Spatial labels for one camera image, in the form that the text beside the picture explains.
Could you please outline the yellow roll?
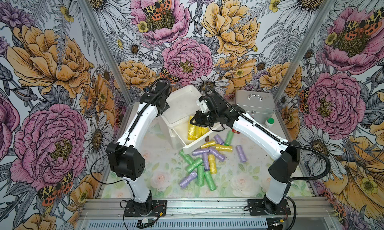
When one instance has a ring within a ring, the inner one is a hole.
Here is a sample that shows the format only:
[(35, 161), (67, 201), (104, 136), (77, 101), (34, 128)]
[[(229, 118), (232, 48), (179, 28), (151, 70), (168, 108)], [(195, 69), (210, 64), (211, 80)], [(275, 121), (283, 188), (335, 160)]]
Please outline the yellow roll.
[(229, 153), (232, 153), (233, 152), (233, 147), (232, 146), (226, 146), (226, 145), (219, 145), (219, 144), (216, 144), (215, 145), (215, 149), (217, 151), (222, 151), (222, 152), (229, 152)]
[(210, 128), (209, 127), (201, 127), (201, 133), (202, 133), (202, 136), (205, 135), (206, 133), (208, 133), (210, 131)]
[(202, 136), (202, 128), (198, 126), (194, 126), (194, 133), (193, 133), (194, 140), (197, 140), (201, 136)]
[(201, 145), (200, 148), (201, 149), (208, 149), (210, 147), (215, 147), (215, 146), (216, 146), (215, 141), (209, 141), (209, 142), (206, 142), (205, 144)]
[(196, 139), (196, 129), (195, 125), (191, 124), (190, 121), (193, 119), (194, 116), (189, 116), (188, 120), (188, 134), (187, 134), (187, 139), (189, 141), (193, 141)]

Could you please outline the white plastic drawer unit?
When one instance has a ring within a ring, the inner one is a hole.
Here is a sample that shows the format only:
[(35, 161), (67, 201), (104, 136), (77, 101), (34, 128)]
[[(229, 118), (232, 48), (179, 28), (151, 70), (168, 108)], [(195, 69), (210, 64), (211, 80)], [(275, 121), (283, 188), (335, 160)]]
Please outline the white plastic drawer unit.
[(197, 101), (201, 96), (192, 85), (176, 90), (166, 100), (170, 108), (158, 117), (163, 135), (176, 151), (183, 150), (185, 154), (190, 154), (203, 145), (207, 137), (212, 138), (221, 129), (220, 124), (215, 124), (197, 140), (188, 140), (189, 117), (200, 110)]

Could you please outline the yellow roll top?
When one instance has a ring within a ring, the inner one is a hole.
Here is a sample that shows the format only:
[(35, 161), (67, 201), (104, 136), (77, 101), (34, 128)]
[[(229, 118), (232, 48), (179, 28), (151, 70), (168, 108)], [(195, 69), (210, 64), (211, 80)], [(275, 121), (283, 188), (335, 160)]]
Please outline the yellow roll top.
[(190, 121), (193, 119), (194, 116), (189, 116), (188, 120), (188, 134), (187, 134), (187, 139), (189, 141), (193, 141), (196, 139), (196, 129), (195, 125), (191, 124)]

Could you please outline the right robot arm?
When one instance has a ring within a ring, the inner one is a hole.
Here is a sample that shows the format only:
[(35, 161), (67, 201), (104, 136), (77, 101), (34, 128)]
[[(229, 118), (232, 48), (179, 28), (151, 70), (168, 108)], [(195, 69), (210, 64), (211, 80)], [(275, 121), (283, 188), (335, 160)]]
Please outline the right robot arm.
[(291, 176), (299, 165), (299, 147), (281, 138), (263, 125), (238, 105), (232, 105), (216, 92), (202, 96), (197, 100), (192, 125), (213, 127), (219, 123), (248, 137), (261, 147), (274, 162), (269, 167), (270, 187), (263, 199), (263, 209), (269, 215), (275, 215), (288, 193)]

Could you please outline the purple roll top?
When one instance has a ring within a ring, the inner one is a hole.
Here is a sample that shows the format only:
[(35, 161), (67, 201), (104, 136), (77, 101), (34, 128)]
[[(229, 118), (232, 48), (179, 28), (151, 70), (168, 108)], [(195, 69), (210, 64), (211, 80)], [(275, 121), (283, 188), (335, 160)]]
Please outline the purple roll top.
[(216, 134), (214, 136), (214, 140), (215, 140), (216, 144), (218, 144), (218, 145), (224, 145), (225, 144), (225, 141), (220, 137), (219, 134)]

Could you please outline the purple roll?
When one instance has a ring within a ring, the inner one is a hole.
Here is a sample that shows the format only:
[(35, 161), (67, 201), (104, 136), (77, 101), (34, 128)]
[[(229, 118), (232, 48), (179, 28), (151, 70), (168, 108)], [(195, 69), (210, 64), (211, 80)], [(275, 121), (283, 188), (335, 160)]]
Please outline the purple roll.
[(238, 157), (239, 157), (241, 163), (245, 163), (248, 161), (248, 159), (245, 155), (245, 152), (243, 150), (243, 147), (241, 145), (236, 146), (236, 151), (237, 151), (237, 154), (238, 154)]
[(216, 144), (218, 144), (218, 145), (224, 145), (225, 144), (225, 141), (220, 137), (219, 134), (216, 134), (214, 136), (214, 140), (215, 140)]
[(181, 182), (180, 187), (181, 189), (185, 189), (193, 180), (195, 180), (198, 177), (198, 174), (196, 171), (192, 171), (188, 176), (186, 176)]

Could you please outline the green roll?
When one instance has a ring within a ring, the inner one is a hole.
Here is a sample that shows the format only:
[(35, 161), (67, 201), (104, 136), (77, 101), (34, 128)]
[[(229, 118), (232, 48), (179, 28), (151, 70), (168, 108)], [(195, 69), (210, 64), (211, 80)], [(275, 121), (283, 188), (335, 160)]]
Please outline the green roll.
[(197, 167), (197, 174), (198, 174), (198, 177), (197, 177), (197, 185), (199, 187), (202, 187), (204, 186), (204, 182), (205, 182), (205, 168), (204, 166), (202, 165), (199, 165)]
[(183, 150), (181, 150), (179, 152), (179, 155), (184, 159), (184, 161), (188, 164), (188, 165), (191, 165), (193, 162), (194, 162), (194, 159), (188, 155), (188, 154), (185, 154)]
[(224, 145), (230, 146), (232, 144), (233, 138), (234, 138), (234, 132), (228, 131)]
[(214, 183), (214, 180), (212, 178), (211, 172), (210, 171), (205, 171), (204, 176), (207, 182), (207, 185), (209, 187), (209, 190), (212, 192), (217, 189), (217, 186)]

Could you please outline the purple roll horizontal middle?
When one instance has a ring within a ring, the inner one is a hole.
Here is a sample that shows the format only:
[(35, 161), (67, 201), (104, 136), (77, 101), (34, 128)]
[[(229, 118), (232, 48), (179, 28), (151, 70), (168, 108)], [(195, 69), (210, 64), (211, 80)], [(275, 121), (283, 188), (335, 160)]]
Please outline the purple roll horizontal middle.
[(209, 153), (210, 152), (210, 150), (208, 149), (208, 148), (205, 148), (205, 149), (197, 149), (197, 150), (194, 150), (193, 152), (192, 152), (192, 155), (193, 156), (198, 156), (198, 155), (202, 155), (202, 154), (204, 154), (204, 153)]

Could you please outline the purple roll diagonal middle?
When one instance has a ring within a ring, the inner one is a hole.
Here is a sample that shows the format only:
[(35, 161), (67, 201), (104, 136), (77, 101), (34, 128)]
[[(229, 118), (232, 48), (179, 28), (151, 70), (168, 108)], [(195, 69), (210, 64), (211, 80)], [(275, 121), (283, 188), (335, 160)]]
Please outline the purple roll diagonal middle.
[(213, 154), (219, 161), (224, 162), (226, 157), (222, 154), (220, 154), (215, 148), (209, 147), (209, 151), (211, 154)]

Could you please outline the green roll diagonal left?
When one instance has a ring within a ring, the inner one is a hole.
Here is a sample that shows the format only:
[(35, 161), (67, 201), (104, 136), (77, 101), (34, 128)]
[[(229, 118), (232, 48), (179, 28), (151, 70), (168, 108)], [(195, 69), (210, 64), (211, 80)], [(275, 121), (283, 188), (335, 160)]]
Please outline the green roll diagonal left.
[(200, 166), (201, 164), (203, 163), (203, 159), (201, 158), (196, 158), (191, 164), (189, 164), (185, 170), (188, 172), (188, 173), (191, 173), (192, 171), (194, 171), (198, 166)]

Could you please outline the green roll upper left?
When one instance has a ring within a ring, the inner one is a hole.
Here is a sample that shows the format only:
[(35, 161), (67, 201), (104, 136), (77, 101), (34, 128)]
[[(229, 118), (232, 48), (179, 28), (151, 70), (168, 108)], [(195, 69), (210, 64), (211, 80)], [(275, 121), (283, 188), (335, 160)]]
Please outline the green roll upper left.
[(194, 159), (188, 155), (188, 154), (185, 154), (183, 150), (181, 150), (179, 152), (179, 155), (184, 159), (184, 161), (188, 164), (188, 165), (191, 165), (193, 162), (194, 162)]

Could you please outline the green roll bottom left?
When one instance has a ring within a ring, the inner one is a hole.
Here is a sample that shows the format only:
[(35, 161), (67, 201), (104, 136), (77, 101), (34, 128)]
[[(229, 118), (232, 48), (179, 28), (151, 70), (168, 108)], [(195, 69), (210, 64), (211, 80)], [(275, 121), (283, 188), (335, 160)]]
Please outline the green roll bottom left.
[(197, 177), (197, 185), (199, 187), (202, 187), (204, 186), (204, 182), (205, 182), (205, 168), (204, 166), (202, 165), (199, 165), (197, 167), (197, 174), (198, 174), (198, 177)]

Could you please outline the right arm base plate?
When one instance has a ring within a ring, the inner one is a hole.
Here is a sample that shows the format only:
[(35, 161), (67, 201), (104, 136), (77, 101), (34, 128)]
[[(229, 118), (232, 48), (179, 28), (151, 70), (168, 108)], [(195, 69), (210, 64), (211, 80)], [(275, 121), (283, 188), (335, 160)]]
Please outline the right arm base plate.
[(286, 199), (274, 204), (268, 199), (248, 199), (247, 206), (251, 216), (289, 216), (291, 210)]

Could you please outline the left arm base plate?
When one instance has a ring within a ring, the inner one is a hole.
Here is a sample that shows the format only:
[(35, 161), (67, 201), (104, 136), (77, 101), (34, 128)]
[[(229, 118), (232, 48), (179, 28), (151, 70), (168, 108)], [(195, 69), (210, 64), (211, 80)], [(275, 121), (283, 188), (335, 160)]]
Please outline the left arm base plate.
[(167, 200), (151, 200), (146, 203), (129, 200), (124, 207), (124, 217), (164, 217), (167, 204)]

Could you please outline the aluminium front rail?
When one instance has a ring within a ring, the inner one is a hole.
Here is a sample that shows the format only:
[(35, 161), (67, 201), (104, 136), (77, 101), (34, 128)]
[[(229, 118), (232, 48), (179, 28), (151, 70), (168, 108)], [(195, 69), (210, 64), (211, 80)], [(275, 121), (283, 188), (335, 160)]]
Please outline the aluminium front rail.
[(152, 213), (131, 212), (123, 199), (90, 200), (77, 230), (341, 230), (324, 197), (285, 200), (275, 215), (261, 210), (261, 198), (155, 200)]

